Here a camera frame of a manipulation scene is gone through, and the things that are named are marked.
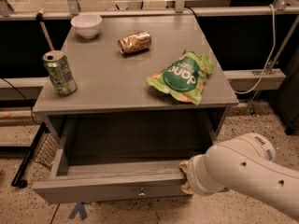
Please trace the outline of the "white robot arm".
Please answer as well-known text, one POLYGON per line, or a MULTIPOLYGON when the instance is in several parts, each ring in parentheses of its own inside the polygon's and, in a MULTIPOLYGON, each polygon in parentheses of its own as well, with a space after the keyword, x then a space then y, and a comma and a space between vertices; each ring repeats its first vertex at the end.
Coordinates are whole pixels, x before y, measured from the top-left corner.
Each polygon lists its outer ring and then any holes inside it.
POLYGON ((274 163, 276 151, 264 136, 246 133, 182 161, 187 194, 231 189, 299 220, 299 172, 274 163))

